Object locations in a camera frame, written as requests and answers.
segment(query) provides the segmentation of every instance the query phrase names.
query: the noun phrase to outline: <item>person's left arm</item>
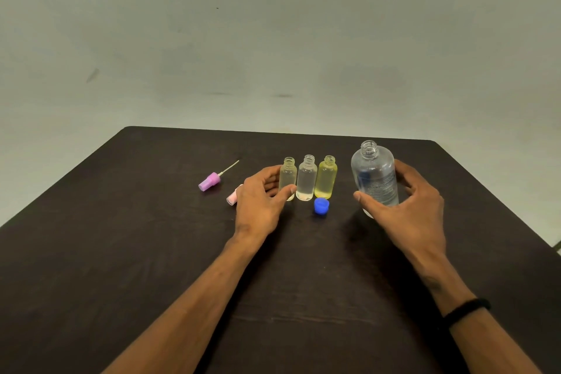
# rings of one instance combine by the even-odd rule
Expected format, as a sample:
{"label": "person's left arm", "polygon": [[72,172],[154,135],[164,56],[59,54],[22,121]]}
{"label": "person's left arm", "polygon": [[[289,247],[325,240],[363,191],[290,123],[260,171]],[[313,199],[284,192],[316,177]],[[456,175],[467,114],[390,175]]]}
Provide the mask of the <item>person's left arm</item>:
{"label": "person's left arm", "polygon": [[220,256],[105,374],[195,370],[243,271],[276,228],[285,201],[296,190],[291,185],[279,191],[279,168],[267,167],[237,189],[236,230]]}

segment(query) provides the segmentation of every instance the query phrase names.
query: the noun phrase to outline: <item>tabletop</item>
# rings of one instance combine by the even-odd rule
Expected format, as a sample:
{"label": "tabletop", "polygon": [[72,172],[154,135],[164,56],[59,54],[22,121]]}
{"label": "tabletop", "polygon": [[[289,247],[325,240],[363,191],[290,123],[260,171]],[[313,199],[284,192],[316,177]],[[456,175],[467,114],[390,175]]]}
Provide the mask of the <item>tabletop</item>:
{"label": "tabletop", "polygon": [[[306,154],[336,158],[329,213],[287,203],[197,372],[466,372],[430,295],[352,198],[365,139],[121,130],[0,228],[0,372],[100,372],[219,255],[235,187]],[[561,258],[435,142],[374,140],[439,189],[452,264],[544,373],[558,372]]]}

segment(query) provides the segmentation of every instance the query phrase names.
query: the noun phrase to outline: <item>large clear bottle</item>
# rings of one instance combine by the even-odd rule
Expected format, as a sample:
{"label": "large clear bottle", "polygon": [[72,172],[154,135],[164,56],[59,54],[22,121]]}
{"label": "large clear bottle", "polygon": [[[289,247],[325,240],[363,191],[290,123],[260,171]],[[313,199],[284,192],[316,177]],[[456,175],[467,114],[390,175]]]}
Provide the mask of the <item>large clear bottle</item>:
{"label": "large clear bottle", "polygon": [[315,179],[318,175],[318,167],[315,165],[312,155],[304,157],[304,161],[298,168],[298,181],[296,182],[296,198],[309,201],[314,196]]}
{"label": "large clear bottle", "polygon": [[335,157],[332,155],[325,156],[325,159],[319,163],[318,178],[316,179],[314,189],[315,196],[318,198],[331,197],[336,176],[337,165],[335,164]]}
{"label": "large clear bottle", "polygon": [[[279,189],[283,189],[286,185],[296,185],[297,175],[298,175],[298,169],[295,166],[294,158],[286,157],[284,159],[284,164],[280,168]],[[293,198],[294,198],[294,194],[292,194],[287,201],[290,201]]]}
{"label": "large clear bottle", "polygon": [[364,141],[354,153],[351,167],[360,191],[386,206],[399,204],[396,166],[389,149],[379,147],[374,141]]}

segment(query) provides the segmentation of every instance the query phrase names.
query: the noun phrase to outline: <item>person's left hand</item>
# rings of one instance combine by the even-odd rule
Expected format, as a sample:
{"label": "person's left hand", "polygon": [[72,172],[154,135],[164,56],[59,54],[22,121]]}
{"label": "person's left hand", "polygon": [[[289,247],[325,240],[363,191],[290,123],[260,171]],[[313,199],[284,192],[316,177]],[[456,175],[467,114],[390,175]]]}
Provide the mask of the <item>person's left hand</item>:
{"label": "person's left hand", "polygon": [[278,189],[280,169],[266,167],[236,189],[236,235],[255,238],[259,246],[277,227],[286,200],[296,192],[296,185]]}

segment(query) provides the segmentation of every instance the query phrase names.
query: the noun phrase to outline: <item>gray wall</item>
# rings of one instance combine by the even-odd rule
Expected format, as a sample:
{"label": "gray wall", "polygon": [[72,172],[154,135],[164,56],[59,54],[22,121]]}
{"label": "gray wall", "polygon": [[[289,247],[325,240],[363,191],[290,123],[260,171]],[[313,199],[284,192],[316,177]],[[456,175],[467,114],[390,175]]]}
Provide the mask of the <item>gray wall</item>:
{"label": "gray wall", "polygon": [[0,223],[137,124],[434,139],[554,244],[559,24],[560,0],[0,0]]}

